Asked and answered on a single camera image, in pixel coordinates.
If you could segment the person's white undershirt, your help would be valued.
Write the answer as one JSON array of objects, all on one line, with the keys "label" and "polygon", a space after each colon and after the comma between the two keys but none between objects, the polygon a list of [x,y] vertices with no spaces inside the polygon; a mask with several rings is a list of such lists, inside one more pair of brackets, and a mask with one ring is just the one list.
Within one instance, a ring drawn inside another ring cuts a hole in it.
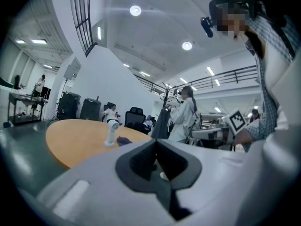
[{"label": "person's white undershirt", "polygon": [[290,63],[287,63],[280,53],[270,43],[266,42],[263,64],[266,88],[269,93],[272,93],[272,89],[286,72]]}]

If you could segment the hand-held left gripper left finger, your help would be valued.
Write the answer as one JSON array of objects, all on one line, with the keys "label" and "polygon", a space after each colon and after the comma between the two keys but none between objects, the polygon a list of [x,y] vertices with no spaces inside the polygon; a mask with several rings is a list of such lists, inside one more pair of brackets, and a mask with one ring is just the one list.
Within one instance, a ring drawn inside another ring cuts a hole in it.
[{"label": "hand-held left gripper left finger", "polygon": [[140,147],[132,143],[92,156],[50,182],[37,196],[56,216],[76,226],[170,226],[175,220],[155,194],[130,190],[117,159]]}]

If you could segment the black monitor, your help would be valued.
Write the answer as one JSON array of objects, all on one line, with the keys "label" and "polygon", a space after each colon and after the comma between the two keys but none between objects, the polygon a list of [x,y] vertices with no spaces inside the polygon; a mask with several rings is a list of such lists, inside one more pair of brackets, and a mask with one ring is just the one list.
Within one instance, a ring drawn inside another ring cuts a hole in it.
[{"label": "black monitor", "polygon": [[50,96],[50,93],[51,93],[51,89],[48,88],[48,87],[43,86],[42,92],[41,92],[41,94],[40,94],[40,97],[42,97],[42,98],[48,100],[48,99],[49,99],[49,96]]}]

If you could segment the black equipment case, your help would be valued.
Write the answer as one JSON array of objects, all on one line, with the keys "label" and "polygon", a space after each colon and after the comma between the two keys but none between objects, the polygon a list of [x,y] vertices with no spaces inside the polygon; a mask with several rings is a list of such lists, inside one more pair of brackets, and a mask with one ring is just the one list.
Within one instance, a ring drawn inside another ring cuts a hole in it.
[{"label": "black equipment case", "polygon": [[100,110],[100,101],[86,98],[84,100],[79,118],[81,120],[99,121]]},{"label": "black equipment case", "polygon": [[68,120],[77,118],[77,110],[81,96],[71,92],[64,92],[59,103],[57,119]]}]

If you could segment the black coat rack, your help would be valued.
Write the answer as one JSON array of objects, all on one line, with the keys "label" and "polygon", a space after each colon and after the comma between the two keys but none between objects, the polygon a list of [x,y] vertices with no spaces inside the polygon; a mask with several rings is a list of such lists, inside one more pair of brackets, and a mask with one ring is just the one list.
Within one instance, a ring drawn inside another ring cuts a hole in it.
[{"label": "black coat rack", "polygon": [[165,108],[168,102],[172,102],[174,97],[173,93],[176,87],[172,87],[170,84],[165,83],[163,83],[163,85],[165,86],[165,90],[164,93],[160,95],[160,100],[163,102],[162,107]]}]

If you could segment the dark blue cloth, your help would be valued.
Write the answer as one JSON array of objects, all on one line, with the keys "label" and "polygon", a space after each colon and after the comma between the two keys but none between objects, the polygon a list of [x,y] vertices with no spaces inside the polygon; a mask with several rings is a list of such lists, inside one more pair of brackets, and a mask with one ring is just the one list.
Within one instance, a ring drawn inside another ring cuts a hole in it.
[{"label": "dark blue cloth", "polygon": [[130,141],[128,138],[126,137],[118,137],[117,138],[117,143],[119,145],[119,147],[124,146],[124,145],[128,145],[131,144],[132,141]]}]

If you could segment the black metal frame table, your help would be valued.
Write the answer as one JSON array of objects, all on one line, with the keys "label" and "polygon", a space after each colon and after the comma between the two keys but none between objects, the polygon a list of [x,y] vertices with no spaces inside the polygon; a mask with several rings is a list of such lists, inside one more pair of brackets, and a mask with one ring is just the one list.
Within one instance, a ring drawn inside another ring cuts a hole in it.
[{"label": "black metal frame table", "polygon": [[40,122],[44,105],[45,100],[42,97],[9,93],[8,122],[13,126]]}]

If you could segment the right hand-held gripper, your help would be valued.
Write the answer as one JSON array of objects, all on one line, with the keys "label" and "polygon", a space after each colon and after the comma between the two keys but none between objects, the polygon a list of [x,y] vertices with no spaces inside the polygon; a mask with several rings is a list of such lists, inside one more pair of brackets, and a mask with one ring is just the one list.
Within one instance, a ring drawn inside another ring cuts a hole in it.
[{"label": "right hand-held gripper", "polygon": [[[246,120],[239,109],[234,110],[220,120],[220,128],[223,134],[227,136],[227,140],[234,140],[236,135],[246,127]],[[194,130],[191,133],[193,138],[197,139],[216,139],[219,128]]]}]

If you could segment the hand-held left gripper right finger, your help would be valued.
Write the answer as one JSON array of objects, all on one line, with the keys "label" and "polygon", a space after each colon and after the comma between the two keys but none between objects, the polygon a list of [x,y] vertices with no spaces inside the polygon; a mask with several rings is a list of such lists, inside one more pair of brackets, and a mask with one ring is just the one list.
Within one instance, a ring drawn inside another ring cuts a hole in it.
[{"label": "hand-held left gripper right finger", "polygon": [[157,147],[184,162],[184,171],[172,180],[170,211],[160,210],[160,221],[263,221],[263,141],[248,153],[207,149],[168,140]]}]

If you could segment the white cylindrical object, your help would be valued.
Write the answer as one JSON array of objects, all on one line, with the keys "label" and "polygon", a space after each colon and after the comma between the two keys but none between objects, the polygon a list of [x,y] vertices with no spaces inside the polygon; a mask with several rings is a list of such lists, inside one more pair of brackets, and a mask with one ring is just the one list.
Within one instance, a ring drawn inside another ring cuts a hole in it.
[{"label": "white cylindrical object", "polygon": [[119,123],[116,120],[110,120],[108,122],[108,135],[104,142],[105,146],[112,147],[115,144],[115,132],[119,128]]}]

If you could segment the black mezzanine railing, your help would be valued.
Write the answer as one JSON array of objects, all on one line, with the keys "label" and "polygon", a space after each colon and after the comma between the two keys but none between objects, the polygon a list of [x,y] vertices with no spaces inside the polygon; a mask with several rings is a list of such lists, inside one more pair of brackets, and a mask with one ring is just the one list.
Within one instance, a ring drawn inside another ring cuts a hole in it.
[{"label": "black mezzanine railing", "polygon": [[86,57],[97,44],[92,35],[90,1],[70,0],[75,30]]},{"label": "black mezzanine railing", "polygon": [[151,93],[163,96],[166,92],[172,95],[174,90],[180,92],[184,86],[191,86],[193,90],[214,89],[221,85],[240,84],[244,81],[255,80],[257,77],[257,69],[255,65],[247,66],[216,75],[210,75],[191,82],[182,82],[179,85],[155,84],[143,77],[136,76],[139,82]]}]

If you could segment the black mesh office chair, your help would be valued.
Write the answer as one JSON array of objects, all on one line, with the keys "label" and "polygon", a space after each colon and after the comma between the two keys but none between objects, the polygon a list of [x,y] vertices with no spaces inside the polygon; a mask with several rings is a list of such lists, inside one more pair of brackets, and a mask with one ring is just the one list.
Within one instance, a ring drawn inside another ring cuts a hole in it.
[{"label": "black mesh office chair", "polygon": [[139,132],[144,130],[144,121],[146,116],[143,114],[143,109],[138,107],[132,107],[125,114],[125,127],[134,129]]}]

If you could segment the person's checked shirt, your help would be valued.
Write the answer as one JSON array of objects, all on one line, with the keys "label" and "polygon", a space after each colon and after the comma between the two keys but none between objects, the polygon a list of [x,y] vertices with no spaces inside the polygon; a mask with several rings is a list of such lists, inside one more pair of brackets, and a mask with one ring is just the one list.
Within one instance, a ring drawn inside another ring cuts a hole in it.
[{"label": "person's checked shirt", "polygon": [[257,82],[261,88],[261,98],[263,105],[264,116],[257,119],[246,126],[246,130],[253,137],[254,141],[264,140],[269,134],[276,130],[288,129],[287,119],[283,112],[276,96],[269,93],[264,81],[264,51],[265,43],[270,43],[283,57],[287,63],[292,63],[293,52],[301,45],[301,39],[298,35],[295,26],[290,21],[286,20],[286,25],[276,32],[275,27],[262,16],[257,16],[249,23],[249,30],[245,32],[247,40],[246,48],[253,55],[258,72]]}]

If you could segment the person's right forearm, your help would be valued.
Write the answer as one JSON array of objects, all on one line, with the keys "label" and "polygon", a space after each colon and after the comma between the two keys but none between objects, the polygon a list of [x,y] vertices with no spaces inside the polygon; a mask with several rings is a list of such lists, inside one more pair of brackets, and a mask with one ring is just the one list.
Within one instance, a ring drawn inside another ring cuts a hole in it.
[{"label": "person's right forearm", "polygon": [[246,129],[243,129],[236,134],[233,145],[242,145],[244,151],[247,153],[253,142],[253,137],[249,134],[249,132]]}]

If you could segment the grey speaker on tripod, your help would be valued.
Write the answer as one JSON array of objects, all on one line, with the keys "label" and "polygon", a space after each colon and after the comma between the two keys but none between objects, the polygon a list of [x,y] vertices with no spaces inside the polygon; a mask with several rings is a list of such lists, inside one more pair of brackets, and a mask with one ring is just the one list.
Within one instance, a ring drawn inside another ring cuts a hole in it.
[{"label": "grey speaker on tripod", "polygon": [[67,82],[73,79],[74,73],[75,67],[69,64],[64,71],[61,83],[54,81],[48,100],[48,109],[50,110],[47,111],[48,125],[57,120],[65,87]]}]

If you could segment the ceiling strip lights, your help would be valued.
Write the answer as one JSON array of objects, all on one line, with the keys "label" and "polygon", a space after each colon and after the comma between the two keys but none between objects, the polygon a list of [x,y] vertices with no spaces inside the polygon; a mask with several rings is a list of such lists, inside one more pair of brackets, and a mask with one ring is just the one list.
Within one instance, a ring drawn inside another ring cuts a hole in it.
[{"label": "ceiling strip lights", "polygon": [[[66,57],[67,55],[71,54],[71,51],[68,46],[63,43],[63,40],[61,39],[57,29],[52,26],[51,23],[49,26],[46,24],[46,26],[42,28],[46,29],[45,31],[40,30],[42,35],[46,35],[46,38],[31,39],[26,34],[14,33],[14,38],[12,40],[27,50],[32,57],[42,62],[46,70],[57,73],[63,62],[63,56]],[[147,88],[148,91],[163,96],[166,90],[163,85],[153,83],[145,74],[141,74],[140,72],[136,73],[135,71],[133,72],[134,76]],[[207,84],[205,85],[209,85],[209,88],[211,86],[214,87],[219,85],[217,83],[218,79],[213,78],[209,78],[209,81],[203,80],[203,82],[206,82]]]}]

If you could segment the grey garment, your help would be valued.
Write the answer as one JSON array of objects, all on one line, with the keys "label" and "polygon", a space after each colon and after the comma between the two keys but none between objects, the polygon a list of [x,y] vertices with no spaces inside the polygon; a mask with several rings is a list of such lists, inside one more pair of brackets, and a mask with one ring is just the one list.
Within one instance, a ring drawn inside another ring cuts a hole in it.
[{"label": "grey garment", "polygon": [[158,116],[158,120],[155,123],[154,129],[151,134],[153,139],[168,139],[168,129],[170,119],[170,111],[167,108],[162,108]]}]

